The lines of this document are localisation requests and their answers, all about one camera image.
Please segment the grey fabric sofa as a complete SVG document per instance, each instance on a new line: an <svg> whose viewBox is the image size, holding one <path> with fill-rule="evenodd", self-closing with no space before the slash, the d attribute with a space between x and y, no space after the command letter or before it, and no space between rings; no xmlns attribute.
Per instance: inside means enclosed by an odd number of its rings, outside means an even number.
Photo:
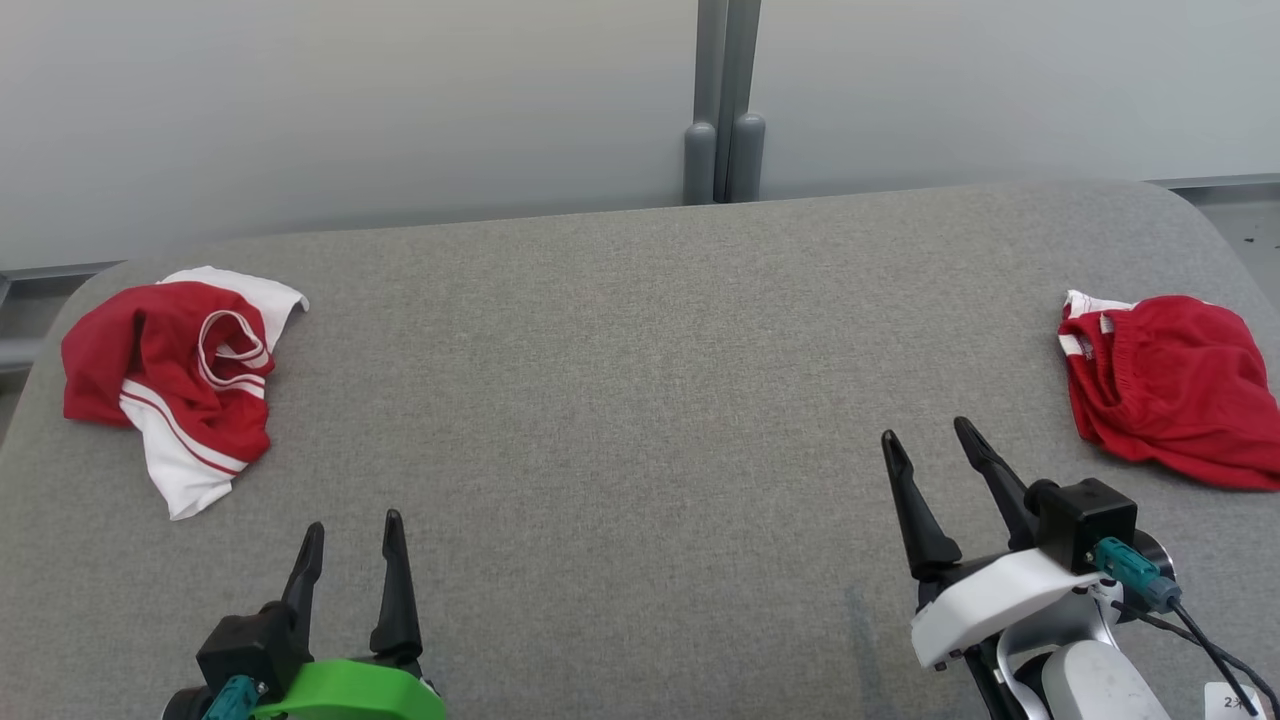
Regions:
<svg viewBox="0 0 1280 720"><path fill-rule="evenodd" d="M310 301L268 378L271 447L172 521L132 429L61 413L61 337L197 266ZM986 719L920 667L881 434L969 557L1005 548L954 434L1024 482L1134 498L1193 618L1280 691L1280 495L1078 436L1056 329L1079 290L1280 313L1153 184L1060 179L207 243L87 281L0 446L0 720L157 720L228 614L326 529L311 648L366 655L404 518L449 720Z"/></svg>

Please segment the small white printed label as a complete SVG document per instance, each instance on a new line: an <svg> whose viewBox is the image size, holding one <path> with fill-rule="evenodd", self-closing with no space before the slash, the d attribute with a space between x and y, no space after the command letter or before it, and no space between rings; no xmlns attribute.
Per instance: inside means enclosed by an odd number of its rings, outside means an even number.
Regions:
<svg viewBox="0 0 1280 720"><path fill-rule="evenodd" d="M1226 682L1210 682L1203 689L1203 720L1270 720L1265 698L1251 685L1242 685L1248 702Z"/></svg>

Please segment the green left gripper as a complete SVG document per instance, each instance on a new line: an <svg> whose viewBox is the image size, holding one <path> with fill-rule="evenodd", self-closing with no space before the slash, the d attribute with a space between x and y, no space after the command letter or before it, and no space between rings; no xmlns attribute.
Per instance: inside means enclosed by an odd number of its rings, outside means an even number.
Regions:
<svg viewBox="0 0 1280 720"><path fill-rule="evenodd" d="M325 529L308 525L282 602L291 611L291 639L308 641L314 589L323 574ZM259 705L252 720L445 720L445 703L422 676L422 637L404 523L388 510L381 556L385 577L370 659L305 664L282 698Z"/></svg>

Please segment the red shorts with white stripe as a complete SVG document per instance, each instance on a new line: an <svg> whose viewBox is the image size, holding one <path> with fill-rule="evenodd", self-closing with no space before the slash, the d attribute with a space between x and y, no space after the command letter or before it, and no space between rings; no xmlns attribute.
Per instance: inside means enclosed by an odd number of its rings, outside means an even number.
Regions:
<svg viewBox="0 0 1280 720"><path fill-rule="evenodd" d="M1079 436L1220 489L1280 493L1280 402L1244 320L1185 295L1068 292L1059 325Z"/></svg>

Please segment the grey partition base rail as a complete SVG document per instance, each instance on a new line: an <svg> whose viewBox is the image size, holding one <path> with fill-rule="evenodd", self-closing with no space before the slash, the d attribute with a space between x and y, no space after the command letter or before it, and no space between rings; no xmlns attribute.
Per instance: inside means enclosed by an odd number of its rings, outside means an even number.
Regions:
<svg viewBox="0 0 1280 720"><path fill-rule="evenodd" d="M1252 187L1263 184L1280 184L1280 173L1148 179L1147 183L1156 184L1166 190Z"/></svg>
<svg viewBox="0 0 1280 720"><path fill-rule="evenodd" d="M0 373L31 366L67 300L111 266L91 263L0 272Z"/></svg>

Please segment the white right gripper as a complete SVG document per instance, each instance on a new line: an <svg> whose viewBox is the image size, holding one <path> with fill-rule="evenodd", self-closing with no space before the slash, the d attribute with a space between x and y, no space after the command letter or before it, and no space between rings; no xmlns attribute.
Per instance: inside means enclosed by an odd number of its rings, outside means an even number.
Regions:
<svg viewBox="0 0 1280 720"><path fill-rule="evenodd" d="M970 466L982 474L1009 533L1007 547L1019 551L941 591L916 612L910 625L911 647L922 667L948 661L984 638L1047 609L1078 587L1101 579L1068 570L1036 546L1037 518L1027 509L1027 486L965 416L954 429ZM884 430L881 447L890 489L908 557L918 582L928 582L957 566L963 552L938 524L914 480L914 466L893 430Z"/></svg>

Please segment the grey partition post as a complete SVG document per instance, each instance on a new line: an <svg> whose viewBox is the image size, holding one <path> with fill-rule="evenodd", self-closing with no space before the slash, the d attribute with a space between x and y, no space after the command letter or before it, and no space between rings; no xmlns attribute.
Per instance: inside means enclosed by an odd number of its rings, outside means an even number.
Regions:
<svg viewBox="0 0 1280 720"><path fill-rule="evenodd" d="M687 206L712 204L716 196L726 13L724 0L698 0L692 123L684 133L684 204Z"/></svg>
<svg viewBox="0 0 1280 720"><path fill-rule="evenodd" d="M717 173L722 202L760 197L765 119L750 110L762 0L728 0Z"/></svg>

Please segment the red shirt with white sleeves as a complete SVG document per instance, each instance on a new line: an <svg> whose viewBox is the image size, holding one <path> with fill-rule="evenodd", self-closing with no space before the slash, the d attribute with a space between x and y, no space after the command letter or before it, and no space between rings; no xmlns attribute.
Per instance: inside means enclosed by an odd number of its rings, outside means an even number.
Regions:
<svg viewBox="0 0 1280 720"><path fill-rule="evenodd" d="M192 518L269 451L266 380L307 309L298 290L214 266L123 290L61 342L64 415L137 429L169 518Z"/></svg>

